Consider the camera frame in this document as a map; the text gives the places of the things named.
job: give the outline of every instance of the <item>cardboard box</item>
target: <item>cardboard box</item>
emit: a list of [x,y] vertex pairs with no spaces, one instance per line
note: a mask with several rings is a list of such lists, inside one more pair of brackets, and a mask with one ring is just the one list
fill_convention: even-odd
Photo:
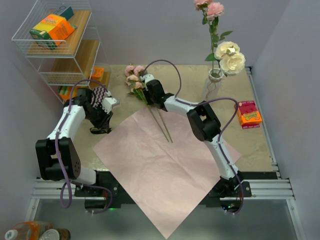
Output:
[[29,32],[35,40],[49,40],[37,41],[39,46],[54,50],[61,43],[55,40],[65,40],[75,29],[76,27],[68,23],[64,17],[50,14]]
[[65,20],[69,20],[73,15],[74,11],[72,10],[71,6],[60,6],[57,10],[55,10],[52,14],[64,17]]
[[100,80],[101,77],[104,75],[105,69],[103,67],[94,67],[91,75],[91,79],[93,80]]
[[237,115],[242,129],[260,128],[263,121],[255,101],[240,101]]

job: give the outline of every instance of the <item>wooden shelf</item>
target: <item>wooden shelf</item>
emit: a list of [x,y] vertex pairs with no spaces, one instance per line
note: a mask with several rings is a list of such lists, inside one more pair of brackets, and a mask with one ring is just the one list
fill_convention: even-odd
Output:
[[[101,77],[101,83],[103,84],[103,85],[105,85],[106,87],[108,87],[108,85],[109,85],[109,81],[110,81],[110,76],[111,76],[111,72],[109,72],[109,71],[105,71],[104,73],[103,73],[103,76]],[[98,84],[98,83],[95,83],[95,82],[90,82],[90,88],[91,89],[95,89],[96,87],[100,87],[100,85]]]
[[[82,40],[76,53],[75,60],[79,64],[85,78],[89,78],[96,53],[99,47],[98,40]],[[80,73],[73,58],[57,58],[54,60],[52,73]]]
[[69,23],[77,27],[65,41],[69,48],[63,42],[54,50],[50,50],[36,44],[36,40],[31,44],[27,55],[28,56],[71,56],[75,55],[78,45],[80,44],[82,35],[84,34],[87,22],[90,17],[90,10],[75,10],[74,15],[68,20]]

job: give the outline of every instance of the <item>black zigzag pattern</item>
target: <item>black zigzag pattern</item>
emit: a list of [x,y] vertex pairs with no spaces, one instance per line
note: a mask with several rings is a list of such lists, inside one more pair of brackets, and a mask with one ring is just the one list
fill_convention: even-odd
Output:
[[102,103],[102,100],[104,99],[106,90],[102,86],[98,86],[95,89],[93,89],[93,92],[95,94],[95,97],[92,96],[91,104],[94,103],[94,98],[95,98],[95,103],[93,105],[93,107],[95,108],[98,106],[99,103]]

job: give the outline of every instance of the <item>bottle cap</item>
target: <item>bottle cap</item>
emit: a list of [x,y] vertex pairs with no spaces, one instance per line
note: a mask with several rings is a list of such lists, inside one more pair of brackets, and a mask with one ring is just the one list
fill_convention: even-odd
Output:
[[55,229],[49,229],[42,234],[39,240],[60,240],[60,234]]
[[16,239],[18,236],[18,231],[13,229],[13,230],[9,230],[6,232],[6,234],[4,235],[4,239],[5,240],[14,240]]

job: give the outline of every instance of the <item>beige table surface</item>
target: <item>beige table surface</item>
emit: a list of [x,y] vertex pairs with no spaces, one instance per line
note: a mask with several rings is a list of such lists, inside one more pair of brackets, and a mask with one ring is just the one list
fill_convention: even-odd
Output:
[[[111,78],[108,89],[112,95],[120,100],[121,105],[113,109],[110,126],[114,129],[123,120],[144,107],[144,104],[135,97],[127,96],[129,89],[125,84],[125,65],[112,65]],[[177,66],[182,77],[182,90],[179,97],[188,101],[200,101],[205,79],[208,76],[208,65],[180,65]],[[163,88],[176,93],[179,88],[179,78],[175,69],[170,65],[153,65],[148,69],[150,74],[161,81]],[[222,80],[218,97],[232,97],[238,101],[254,100],[252,88],[245,70],[237,76],[230,76]],[[234,112],[234,103],[220,101],[211,104],[222,126],[227,123]],[[74,145],[78,152],[81,164],[94,170],[107,170],[93,151],[93,147],[108,135],[94,135],[90,133],[92,124],[84,120],[75,136]],[[237,118],[233,120],[223,135],[242,157],[236,165],[243,172],[272,172],[272,162],[262,127],[242,129]]]

